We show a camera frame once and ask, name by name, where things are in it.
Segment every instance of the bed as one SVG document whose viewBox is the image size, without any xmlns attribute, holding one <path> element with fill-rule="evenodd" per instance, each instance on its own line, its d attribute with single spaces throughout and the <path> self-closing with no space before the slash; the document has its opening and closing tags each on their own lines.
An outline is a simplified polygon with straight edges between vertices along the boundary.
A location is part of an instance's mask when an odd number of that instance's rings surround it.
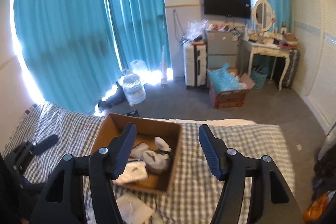
<svg viewBox="0 0 336 224">
<path fill-rule="evenodd" d="M 68 112 L 45 102 L 25 113 L 6 145 L 4 155 L 24 139 L 39 142 L 57 134 L 58 144 L 43 155 L 34 157 L 25 172 L 30 182 L 44 182 L 64 154 L 72 153 L 80 157 L 90 153 L 104 120 L 105 117 Z M 172 191 L 166 195 L 133 192 L 153 208 L 164 223 L 210 223 L 217 206 L 223 182 L 218 182 L 210 174 L 198 141 L 200 123 L 207 123 L 215 137 L 223 139 L 228 147 L 237 149 L 245 156 L 260 158 L 265 154 L 270 155 L 294 192 L 294 170 L 279 126 L 246 120 L 169 121 L 182 125 L 182 153 Z M 95 223 L 87 177 L 83 177 L 83 188 L 88 223 Z M 113 189 L 116 198 L 129 191 L 115 185 Z M 239 223 L 246 223 L 250 191 L 251 179 L 247 178 Z"/>
</svg>

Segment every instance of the gray carpet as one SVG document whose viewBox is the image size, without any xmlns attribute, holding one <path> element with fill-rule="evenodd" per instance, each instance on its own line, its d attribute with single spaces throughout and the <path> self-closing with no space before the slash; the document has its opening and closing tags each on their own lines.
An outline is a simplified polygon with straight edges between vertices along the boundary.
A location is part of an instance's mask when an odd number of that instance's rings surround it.
<svg viewBox="0 0 336 224">
<path fill-rule="evenodd" d="M 252 90 L 243 107 L 213 109 L 207 90 L 186 90 L 184 79 L 170 81 L 161 87 L 146 85 L 146 100 L 130 107 L 127 102 L 109 112 L 124 114 L 138 110 L 144 118 L 191 119 L 197 121 L 248 119 L 260 124 L 279 124 L 287 141 L 294 165 L 295 198 L 302 211 L 310 205 L 311 179 L 315 155 L 322 147 L 325 135 L 316 118 L 294 90 L 278 91 L 267 81 L 262 90 Z M 299 151 L 296 145 L 301 144 Z"/>
</svg>

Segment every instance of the flat screen tv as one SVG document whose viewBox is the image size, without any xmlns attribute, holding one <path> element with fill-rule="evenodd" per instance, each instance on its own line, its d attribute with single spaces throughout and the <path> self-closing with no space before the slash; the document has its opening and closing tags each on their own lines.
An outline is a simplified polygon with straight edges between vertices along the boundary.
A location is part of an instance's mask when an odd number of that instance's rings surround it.
<svg viewBox="0 0 336 224">
<path fill-rule="evenodd" d="M 204 0 L 206 15 L 251 18 L 251 0 Z"/>
</svg>

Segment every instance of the blue plastic bag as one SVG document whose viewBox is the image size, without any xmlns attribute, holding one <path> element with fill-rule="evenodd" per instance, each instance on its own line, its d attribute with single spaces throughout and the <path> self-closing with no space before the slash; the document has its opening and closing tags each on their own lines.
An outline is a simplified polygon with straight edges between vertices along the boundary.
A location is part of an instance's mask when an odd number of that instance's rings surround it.
<svg viewBox="0 0 336 224">
<path fill-rule="evenodd" d="M 215 93 L 218 94 L 228 90 L 240 90 L 242 85 L 239 83 L 239 77 L 233 76 L 227 72 L 229 64 L 225 64 L 222 68 L 214 71 L 209 71 L 208 75 L 215 88 Z"/>
</svg>

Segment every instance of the metal bolt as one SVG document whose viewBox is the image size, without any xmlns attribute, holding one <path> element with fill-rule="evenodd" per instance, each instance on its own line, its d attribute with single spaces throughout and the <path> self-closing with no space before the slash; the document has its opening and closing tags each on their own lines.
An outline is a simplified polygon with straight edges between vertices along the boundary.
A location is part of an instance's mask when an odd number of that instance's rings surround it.
<svg viewBox="0 0 336 224">
<path fill-rule="evenodd" d="M 229 148 L 229 149 L 227 150 L 227 153 L 228 153 L 229 155 L 234 156 L 234 155 L 237 154 L 237 150 L 235 150 L 235 149 L 233 149 L 233 148 Z"/>
<path fill-rule="evenodd" d="M 99 154 L 106 154 L 108 151 L 109 149 L 106 147 L 102 147 L 98 150 Z"/>
<path fill-rule="evenodd" d="M 63 159 L 64 159 L 64 160 L 71 160 L 71 158 L 72 158 L 72 155 L 71 155 L 71 154 L 65 154 L 65 155 L 63 156 Z"/>
<path fill-rule="evenodd" d="M 272 158 L 270 156 L 263 156 L 262 159 L 266 162 L 271 162 L 272 161 Z"/>
</svg>

